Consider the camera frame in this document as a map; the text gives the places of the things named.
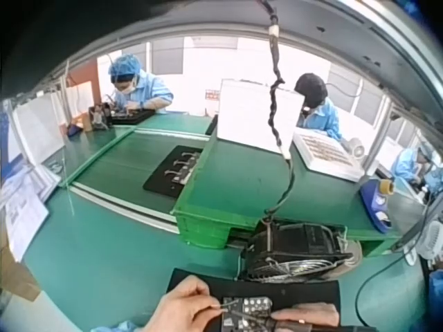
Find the dark cap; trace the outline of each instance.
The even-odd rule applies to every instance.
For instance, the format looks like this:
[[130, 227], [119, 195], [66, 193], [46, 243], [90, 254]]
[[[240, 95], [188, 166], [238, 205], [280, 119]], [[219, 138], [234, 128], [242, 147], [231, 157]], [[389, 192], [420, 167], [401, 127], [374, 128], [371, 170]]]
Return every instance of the dark cap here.
[[315, 109], [325, 101], [327, 89], [321, 77], [313, 73], [305, 73], [300, 76], [294, 88], [299, 94], [305, 97], [305, 106]]

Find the cable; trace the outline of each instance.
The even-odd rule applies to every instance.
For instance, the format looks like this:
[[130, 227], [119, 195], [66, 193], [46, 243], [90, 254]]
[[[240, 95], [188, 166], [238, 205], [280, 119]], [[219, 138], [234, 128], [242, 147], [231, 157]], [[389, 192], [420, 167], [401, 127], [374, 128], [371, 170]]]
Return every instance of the cable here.
[[280, 61], [280, 52], [278, 49], [278, 35], [279, 35], [279, 27], [278, 27], [278, 16], [275, 10], [271, 7], [267, 0], [256, 0], [268, 13], [269, 18], [271, 19], [271, 25], [269, 26], [269, 47], [271, 49], [272, 55], [272, 63], [273, 63], [273, 72], [275, 74], [275, 82], [271, 85], [271, 90], [269, 91], [269, 95], [271, 96], [271, 106], [270, 106], [270, 114], [268, 125], [272, 130], [272, 134], [275, 137], [275, 141], [277, 143], [278, 148], [282, 152], [282, 156], [284, 161], [288, 165], [289, 168], [289, 184], [288, 188], [283, 192], [282, 196], [278, 200], [277, 204], [264, 211], [266, 216], [262, 219], [262, 222], [266, 225], [272, 221], [273, 215], [280, 209], [280, 207], [284, 204], [284, 202], [288, 199], [289, 194], [293, 188], [293, 184], [295, 182], [296, 176], [293, 171], [293, 162], [291, 158], [291, 153], [289, 151], [284, 151], [282, 149], [282, 140], [280, 139], [280, 134], [274, 125], [275, 114], [277, 113], [277, 99], [275, 97], [275, 91], [277, 90], [280, 84], [284, 84], [284, 80], [280, 73], [280, 69], [278, 68], [278, 62]]
[[335, 85], [334, 83], [326, 83], [325, 85], [331, 85], [333, 86], [335, 89], [339, 90], [343, 95], [346, 95], [347, 97], [351, 97], [351, 98], [356, 98], [356, 97], [360, 97], [361, 93], [363, 92], [363, 88], [365, 86], [365, 80], [363, 80], [363, 85], [361, 86], [361, 90], [360, 93], [357, 95], [350, 95], [349, 93], [344, 92], [341, 88], [339, 88], [337, 85]]
[[373, 280], [375, 277], [379, 276], [381, 273], [387, 271], [389, 268], [393, 267], [395, 264], [397, 264], [399, 261], [401, 261], [402, 259], [404, 259], [404, 257], [406, 257], [407, 255], [409, 255], [417, 246], [418, 241], [420, 240], [420, 238], [423, 235], [424, 229], [426, 228], [426, 218], [428, 216], [428, 211], [429, 211], [429, 206], [431, 202], [431, 198], [429, 198], [428, 204], [426, 204], [426, 209], [424, 211], [423, 217], [422, 217], [422, 221], [423, 221], [423, 226], [420, 229], [420, 232], [418, 234], [417, 240], [415, 241], [415, 243], [409, 248], [409, 250], [407, 252], [405, 252], [402, 256], [400, 256], [398, 259], [394, 260], [392, 263], [388, 264], [386, 267], [382, 268], [381, 270], [379, 270], [378, 272], [374, 273], [373, 275], [371, 275], [369, 278], [367, 278], [362, 285], [360, 286], [359, 290], [357, 291], [357, 295], [355, 297], [355, 301], [354, 301], [354, 309], [355, 309], [355, 313], [357, 315], [357, 318], [359, 319], [360, 323], [362, 323], [362, 325], [364, 326], [369, 326], [368, 323], [361, 317], [360, 314], [360, 310], [359, 310], [359, 298], [360, 298], [360, 294], [361, 291], [365, 288], [365, 286], [371, 281]]

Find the white tray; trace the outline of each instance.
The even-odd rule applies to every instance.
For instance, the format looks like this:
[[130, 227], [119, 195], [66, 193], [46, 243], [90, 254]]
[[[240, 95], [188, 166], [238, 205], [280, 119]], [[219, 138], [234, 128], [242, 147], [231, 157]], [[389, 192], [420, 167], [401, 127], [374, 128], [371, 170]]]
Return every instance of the white tray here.
[[311, 171], [353, 182], [358, 182], [365, 174], [360, 163], [333, 138], [313, 130], [296, 128], [293, 141]]

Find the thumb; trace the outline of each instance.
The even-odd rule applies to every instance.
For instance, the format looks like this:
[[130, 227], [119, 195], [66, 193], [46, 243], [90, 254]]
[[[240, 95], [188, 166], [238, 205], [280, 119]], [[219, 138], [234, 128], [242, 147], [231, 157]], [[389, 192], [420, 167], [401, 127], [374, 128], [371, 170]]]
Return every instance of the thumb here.
[[198, 313], [195, 316], [194, 322], [192, 323], [191, 331], [203, 332], [208, 323], [217, 316], [220, 316], [222, 312], [223, 311], [221, 309], [207, 309]]

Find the paper document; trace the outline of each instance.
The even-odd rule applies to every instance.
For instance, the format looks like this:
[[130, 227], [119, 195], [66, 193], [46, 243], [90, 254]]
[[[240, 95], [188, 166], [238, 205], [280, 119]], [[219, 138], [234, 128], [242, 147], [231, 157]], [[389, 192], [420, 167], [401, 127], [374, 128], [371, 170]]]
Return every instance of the paper document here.
[[21, 261], [35, 234], [48, 216], [48, 210], [35, 193], [29, 174], [6, 202], [6, 230], [9, 249]]
[[[268, 125], [271, 112], [270, 87], [263, 84], [223, 80], [221, 83], [217, 137], [280, 153]], [[295, 91], [277, 89], [274, 124], [289, 151], [305, 97]]]

